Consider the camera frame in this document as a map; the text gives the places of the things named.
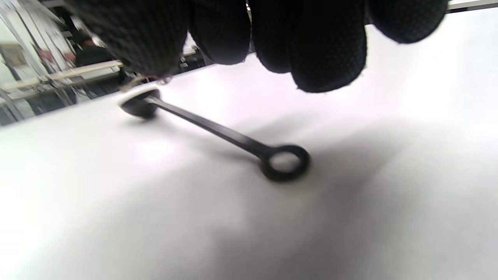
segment glove finger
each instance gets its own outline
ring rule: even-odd
[[[192,0],[190,33],[211,60],[242,62],[248,53],[250,21],[245,0]]]
[[[259,60],[272,72],[290,72],[289,45],[295,14],[292,1],[250,0],[249,4],[252,41]]]
[[[176,68],[188,27],[183,0],[66,0],[66,4],[133,71],[164,76]]]
[[[365,66],[364,0],[304,0],[291,45],[292,77],[306,92],[354,81]]]
[[[375,26],[399,43],[415,43],[429,36],[447,8],[448,0],[369,0]]]

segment handle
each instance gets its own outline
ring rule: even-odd
[[[305,149],[299,146],[284,145],[270,147],[234,130],[219,125],[213,121],[207,120],[189,111],[168,104],[157,97],[149,96],[144,100],[149,104],[155,105],[184,120],[200,126],[205,130],[215,134],[216,136],[219,136],[226,141],[254,154],[261,161],[260,168],[263,174],[272,181],[291,181],[297,179],[308,170],[308,167],[310,165],[310,155]],[[284,153],[293,154],[299,160],[299,163],[293,166],[293,168],[288,171],[278,170],[272,164],[272,160],[275,159],[277,155]]]
[[[293,154],[299,160],[299,163],[293,166],[293,168],[289,171],[277,170],[273,166],[272,159],[279,154],[285,153]],[[265,155],[260,157],[260,160],[260,167],[263,174],[268,179],[276,182],[285,182],[297,179],[308,170],[311,163],[309,153],[305,149],[295,145],[268,147]]]
[[[264,145],[263,143],[260,143],[234,130],[226,128],[222,125],[219,125],[213,121],[210,121],[201,116],[193,114],[182,108],[168,104],[159,98],[149,96],[146,98],[146,101],[186,121],[189,121],[197,126],[204,128],[205,130],[213,133],[214,135],[225,139],[226,141],[254,154],[259,158],[261,158],[261,156],[264,155],[265,152],[270,148],[269,146]]]

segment person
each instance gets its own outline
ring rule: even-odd
[[[81,46],[76,52],[76,67],[113,61],[115,58],[106,48],[97,46],[90,35],[80,33],[75,35],[75,41]],[[123,79],[123,70],[120,69],[118,77],[97,82],[90,82],[83,86],[89,98],[100,97],[118,90]]]
[[[76,52],[76,67],[115,60],[106,48],[97,46],[90,35],[76,35],[75,40],[81,46],[81,50]]]
[[[399,43],[429,36],[448,0],[65,0],[124,65],[162,77],[180,61],[187,31],[211,60],[242,62],[250,35],[261,63],[301,90],[328,92],[365,66],[365,22]]]

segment black wrench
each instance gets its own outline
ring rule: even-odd
[[[234,130],[162,101],[157,89],[139,94],[121,105],[121,109],[125,112],[143,119],[153,118],[157,108],[177,115],[257,156],[261,161],[260,167],[263,174],[272,181],[284,182],[297,179],[308,170],[310,165],[310,155],[299,146],[267,146]],[[285,153],[293,154],[299,163],[288,171],[275,169],[272,166],[272,159],[278,154]]]

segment white surface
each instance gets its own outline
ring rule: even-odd
[[[496,4],[498,0],[452,0],[449,2],[450,9],[475,7],[489,4]]]
[[[295,90],[255,57],[163,99],[313,157],[291,184],[124,96],[0,131],[0,279],[495,280],[497,9],[449,15],[416,45],[368,26],[360,79]]]

